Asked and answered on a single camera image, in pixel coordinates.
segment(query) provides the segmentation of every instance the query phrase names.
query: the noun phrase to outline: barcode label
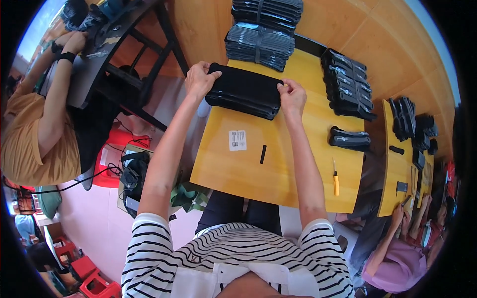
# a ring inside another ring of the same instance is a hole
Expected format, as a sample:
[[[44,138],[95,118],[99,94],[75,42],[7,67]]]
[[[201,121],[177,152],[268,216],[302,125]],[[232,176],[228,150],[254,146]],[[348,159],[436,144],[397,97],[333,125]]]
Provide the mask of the barcode label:
[[[247,139],[244,130],[231,130],[228,132],[228,148],[230,151],[247,149]]]

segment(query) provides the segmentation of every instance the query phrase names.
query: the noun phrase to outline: red stool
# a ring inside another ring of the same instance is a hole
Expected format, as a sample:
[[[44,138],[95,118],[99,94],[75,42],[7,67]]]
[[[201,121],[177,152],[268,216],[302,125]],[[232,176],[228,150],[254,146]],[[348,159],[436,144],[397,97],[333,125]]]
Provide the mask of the red stool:
[[[81,280],[85,280],[96,270],[96,265],[88,256],[77,259],[71,263],[71,266]]]
[[[67,241],[63,236],[60,236],[53,240],[53,243],[59,243],[61,242],[63,246],[61,247],[54,247],[56,256],[61,262],[61,265],[66,266],[67,264],[63,261],[61,261],[61,256],[67,256],[70,262],[73,262],[76,258],[74,255],[74,251],[76,249],[76,246],[74,245],[73,242]]]
[[[121,286],[115,281],[106,282],[99,272],[96,269],[80,286],[80,291],[88,298],[121,298]]]
[[[103,145],[101,148],[98,158],[96,159],[96,166],[94,168],[94,174],[96,175],[100,171],[108,168],[108,165],[101,165],[101,155],[103,154],[103,148],[107,145],[110,144],[113,147],[124,147],[128,143],[130,143],[133,140],[137,139],[144,139],[148,138],[147,135],[144,136],[132,136],[130,132],[125,132],[122,131],[118,128],[113,128],[109,132],[109,138],[106,141],[106,143]],[[142,148],[149,148],[149,145],[151,144],[151,141],[148,140],[141,140],[142,143],[146,144],[146,146],[142,145],[141,143],[134,142],[133,144],[142,147]],[[109,188],[118,188],[119,187],[119,178],[111,171],[104,171],[100,175],[96,176],[93,178],[93,184],[101,187],[109,187]]]

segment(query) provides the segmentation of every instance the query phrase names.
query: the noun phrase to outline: wooden table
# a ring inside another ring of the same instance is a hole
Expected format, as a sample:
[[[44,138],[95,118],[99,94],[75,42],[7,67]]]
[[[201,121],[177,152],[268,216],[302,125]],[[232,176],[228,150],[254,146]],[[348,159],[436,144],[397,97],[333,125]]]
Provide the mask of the wooden table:
[[[303,125],[324,183],[328,212],[353,212],[363,165],[363,153],[332,147],[329,131],[336,125],[363,131],[364,120],[336,116],[326,98],[320,59],[296,49],[280,73],[263,65],[230,60],[228,66],[273,78],[291,78],[306,89]],[[228,132],[245,130],[247,149],[230,151]],[[263,146],[266,153],[260,164]],[[333,190],[333,162],[340,177],[340,195]],[[212,107],[190,182],[248,199],[298,207],[290,135],[282,112],[273,121]]]
[[[421,189],[419,191],[420,197],[430,195],[432,190],[432,178],[434,176],[434,156],[427,154],[427,150],[423,152],[425,157],[424,169],[421,171],[419,179]],[[422,200],[419,200],[417,207],[421,208]]]
[[[396,135],[393,132],[394,118],[391,105],[387,100],[383,100],[382,104],[386,130],[386,170],[384,174],[384,187],[378,216],[391,215],[397,204],[402,203],[408,195],[411,195],[411,199],[404,206],[404,210],[412,214],[418,181],[418,171],[414,170],[415,166],[413,164],[413,146],[411,139],[400,142],[396,138]],[[389,146],[391,145],[404,149],[404,154],[401,155],[389,150]],[[408,183],[406,193],[396,192],[396,184],[398,181]]]

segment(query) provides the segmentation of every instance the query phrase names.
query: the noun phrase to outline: chair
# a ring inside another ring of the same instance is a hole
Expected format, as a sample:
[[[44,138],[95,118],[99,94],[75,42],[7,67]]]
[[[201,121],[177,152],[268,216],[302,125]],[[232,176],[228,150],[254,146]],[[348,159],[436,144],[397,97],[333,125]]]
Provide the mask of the chair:
[[[353,230],[343,226],[341,223],[335,221],[333,224],[334,236],[336,239],[339,236],[344,237],[348,241],[348,245],[343,251],[344,259],[349,262],[351,253],[353,252],[354,245],[356,245],[356,241],[358,240],[358,233],[354,232]]]
[[[80,286],[80,291],[88,298],[121,298],[121,286],[117,282],[108,283],[99,276],[96,269]]]
[[[67,241],[63,236],[60,236],[56,238],[55,240],[53,240],[54,244],[59,242],[61,242],[63,246],[54,247],[55,253],[58,259],[60,260],[61,265],[67,267],[66,262],[61,261],[61,256],[67,256],[68,260],[70,262],[73,262],[76,259],[75,253],[74,253],[76,246],[74,245],[73,242]]]
[[[85,280],[97,269],[96,265],[88,256],[81,257],[76,261],[71,262],[71,266],[80,280]]]
[[[112,129],[111,132],[109,133],[108,140],[106,141],[106,143],[101,148],[101,151],[98,155],[98,158],[96,159],[94,174],[96,175],[100,171],[105,170],[106,168],[108,168],[108,164],[101,165],[101,158],[102,158],[102,155],[103,155],[103,149],[105,148],[105,146],[107,144],[110,144],[110,145],[114,146],[115,148],[120,149],[120,147],[125,147],[128,143],[130,143],[133,140],[144,139],[144,138],[147,138],[147,137],[148,137],[147,135],[133,137],[130,132],[125,132],[125,131],[122,131],[118,128]],[[149,145],[151,143],[151,141],[149,141],[149,140],[141,140],[141,142],[144,143],[145,145],[143,145],[141,143],[134,143],[134,145],[147,149],[147,148],[149,148]],[[117,177],[117,175],[115,175],[112,171],[104,171],[101,174],[99,174],[98,176],[96,176],[95,178],[93,178],[93,184],[97,185],[97,186],[101,186],[101,187],[118,188],[119,187],[119,177]]]

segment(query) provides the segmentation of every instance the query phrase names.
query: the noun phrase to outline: watch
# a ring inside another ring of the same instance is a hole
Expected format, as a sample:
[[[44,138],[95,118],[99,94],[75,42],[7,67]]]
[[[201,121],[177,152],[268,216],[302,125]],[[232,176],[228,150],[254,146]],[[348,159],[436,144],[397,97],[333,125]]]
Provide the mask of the watch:
[[[58,51],[63,51],[63,47],[60,45],[57,45],[54,41],[52,43],[52,52],[57,53]]]
[[[73,54],[72,52],[66,52],[66,53],[62,53],[57,60],[59,61],[61,59],[66,59],[66,60],[69,60],[71,63],[73,63],[75,57],[76,55]]]

